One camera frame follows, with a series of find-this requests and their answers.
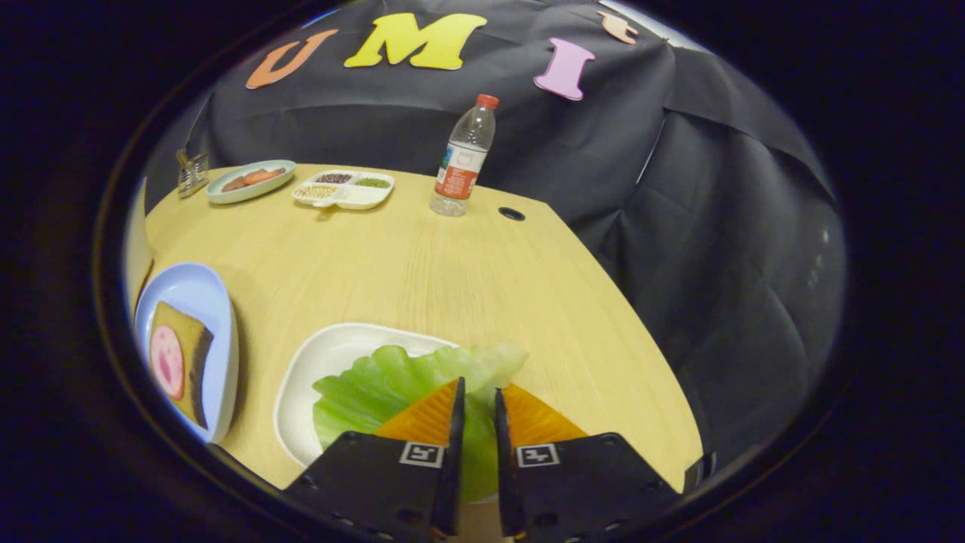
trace tabletop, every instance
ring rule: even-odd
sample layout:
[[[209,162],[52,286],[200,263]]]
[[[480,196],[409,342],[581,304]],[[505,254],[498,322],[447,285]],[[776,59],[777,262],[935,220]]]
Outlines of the tabletop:
[[[294,201],[295,186],[332,168],[385,173],[396,186],[367,211]],[[151,210],[149,280],[174,264],[202,263],[221,276],[234,306],[238,392],[219,445],[288,486],[302,469],[278,443],[272,410],[295,351],[327,326],[371,323],[460,345],[518,345],[529,358],[514,383],[591,435],[622,434],[680,492],[684,471],[703,454],[696,422],[606,271],[546,204],[477,186],[464,216],[443,216],[428,206],[433,183],[299,164],[291,181],[252,200],[218,206],[203,190],[186,199],[172,191]],[[502,207],[525,219],[506,218]]]

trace grommet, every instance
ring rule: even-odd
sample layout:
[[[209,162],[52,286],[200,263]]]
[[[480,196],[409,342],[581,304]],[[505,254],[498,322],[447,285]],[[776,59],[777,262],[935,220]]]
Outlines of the grommet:
[[[499,208],[499,213],[512,220],[526,220],[526,216],[513,208]]]

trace bottle label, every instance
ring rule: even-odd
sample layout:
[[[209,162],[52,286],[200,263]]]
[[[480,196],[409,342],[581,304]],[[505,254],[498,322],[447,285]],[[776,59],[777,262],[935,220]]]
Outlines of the bottle label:
[[[473,192],[476,178],[483,169],[486,151],[450,143],[435,178],[435,191],[443,196],[465,200]]]

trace light blue oval plate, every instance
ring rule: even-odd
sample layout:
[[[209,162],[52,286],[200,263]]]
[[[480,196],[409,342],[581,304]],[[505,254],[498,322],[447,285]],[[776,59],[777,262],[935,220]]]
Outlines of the light blue oval plate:
[[[269,179],[268,181],[255,183],[254,185],[246,186],[245,188],[229,190],[228,192],[221,191],[221,189],[231,181],[234,181],[241,176],[248,175],[251,172],[258,171],[262,168],[268,171],[277,170],[278,168],[285,168],[285,171]],[[249,200],[251,198],[271,192],[279,186],[284,185],[289,181],[289,179],[291,179],[291,176],[294,175],[294,171],[295,163],[291,160],[263,160],[261,162],[248,164],[247,166],[241,166],[240,168],[232,170],[213,182],[207,184],[207,200],[212,204],[233,204],[235,202]]]
[[[201,402],[207,429],[185,416],[174,403],[170,405],[199,438],[217,443],[231,425],[238,380],[237,326],[228,289],[214,270],[195,263],[174,265],[148,283],[134,313],[134,329],[144,368],[151,375],[151,327],[159,301],[201,321],[213,335],[201,378]],[[160,386],[157,393],[167,397]]]

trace foam letter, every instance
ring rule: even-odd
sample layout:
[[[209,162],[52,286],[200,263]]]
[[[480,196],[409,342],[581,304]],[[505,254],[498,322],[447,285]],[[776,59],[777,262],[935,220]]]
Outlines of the foam letter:
[[[298,68],[308,60],[308,57],[312,56],[312,53],[325,41],[325,38],[328,38],[336,32],[338,32],[338,29],[326,30],[325,32],[320,32],[310,37],[305,41],[305,46],[298,51],[295,58],[291,59],[291,62],[275,71],[272,70],[275,63],[285,56],[285,53],[289,52],[289,49],[298,45],[298,42],[282,45],[274,51],[271,51],[268,53],[268,56],[264,57],[262,63],[255,68],[255,71],[252,71],[251,76],[248,77],[248,82],[245,83],[245,87],[257,89],[265,85],[270,85],[286,75],[290,75],[293,71],[298,70]]]
[[[474,30],[486,24],[478,15],[451,14],[420,29],[413,14],[384,15],[374,20],[375,30],[362,43],[354,56],[345,60],[346,68],[374,66],[382,60],[378,51],[385,44],[389,64],[398,64],[423,44],[418,55],[409,59],[412,66],[458,70],[462,67],[459,52]]]
[[[637,31],[636,28],[633,28],[627,24],[625,20],[613,14],[605,14],[604,12],[597,13],[603,15],[603,30],[609,32],[610,36],[613,36],[623,43],[629,43],[631,45],[637,42],[633,38],[630,38],[627,33],[638,35],[640,32]]]
[[[583,91],[580,90],[578,83],[583,72],[583,65],[588,60],[596,58],[588,50],[559,38],[550,38],[556,49],[553,51],[553,58],[546,67],[546,73],[537,75],[533,81],[540,89],[545,89],[551,93],[558,94],[570,100],[582,100]]]

